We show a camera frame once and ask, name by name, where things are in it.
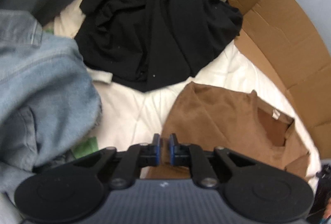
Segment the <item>brown printed t-shirt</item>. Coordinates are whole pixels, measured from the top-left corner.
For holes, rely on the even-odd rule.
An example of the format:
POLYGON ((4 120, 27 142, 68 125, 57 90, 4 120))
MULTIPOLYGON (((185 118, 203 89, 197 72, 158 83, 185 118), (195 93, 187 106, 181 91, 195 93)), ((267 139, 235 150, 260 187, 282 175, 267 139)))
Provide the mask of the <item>brown printed t-shirt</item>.
POLYGON ((198 144, 212 151, 221 146, 306 179, 309 150, 295 120, 258 97, 222 87, 187 84, 163 125, 161 138, 198 144))

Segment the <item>cream bear print bedsheet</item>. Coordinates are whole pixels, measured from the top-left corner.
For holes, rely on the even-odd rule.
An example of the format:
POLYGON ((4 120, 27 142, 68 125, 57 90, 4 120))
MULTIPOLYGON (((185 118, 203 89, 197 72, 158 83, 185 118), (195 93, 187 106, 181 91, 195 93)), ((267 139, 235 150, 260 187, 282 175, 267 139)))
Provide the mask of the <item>cream bear print bedsheet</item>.
POLYGON ((287 99, 234 43, 186 81, 141 93, 95 71, 100 122, 68 147, 74 160, 107 146, 125 150, 175 133, 205 150, 228 147, 295 174, 316 188, 317 149, 287 99))

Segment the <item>grey blue denim garment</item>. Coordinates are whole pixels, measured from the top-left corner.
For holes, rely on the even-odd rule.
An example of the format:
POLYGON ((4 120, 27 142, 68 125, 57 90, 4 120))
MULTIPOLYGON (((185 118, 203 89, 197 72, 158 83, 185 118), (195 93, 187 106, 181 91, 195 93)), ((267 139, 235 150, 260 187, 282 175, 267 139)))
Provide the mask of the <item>grey blue denim garment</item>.
POLYGON ((28 177, 72 159, 102 104, 72 39, 27 11, 1 11, 1 223, 19 223, 13 195, 28 177))

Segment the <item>black garment pile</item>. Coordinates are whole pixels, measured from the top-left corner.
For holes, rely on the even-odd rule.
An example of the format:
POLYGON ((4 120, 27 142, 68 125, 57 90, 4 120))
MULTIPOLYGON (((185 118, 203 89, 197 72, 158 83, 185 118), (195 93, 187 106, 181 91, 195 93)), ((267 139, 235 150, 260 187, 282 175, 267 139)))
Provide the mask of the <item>black garment pile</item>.
POLYGON ((83 0, 80 8, 75 41, 84 63, 143 93, 196 76, 243 21, 221 0, 83 0))

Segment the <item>brown cardboard sheet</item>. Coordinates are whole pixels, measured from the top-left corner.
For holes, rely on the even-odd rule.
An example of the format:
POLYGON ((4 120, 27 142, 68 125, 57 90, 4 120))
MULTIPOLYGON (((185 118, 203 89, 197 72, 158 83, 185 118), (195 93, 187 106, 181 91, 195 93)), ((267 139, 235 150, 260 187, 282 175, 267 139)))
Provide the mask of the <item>brown cardboard sheet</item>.
POLYGON ((295 0, 229 0, 243 14, 236 44, 281 90, 330 158, 330 54, 295 0))

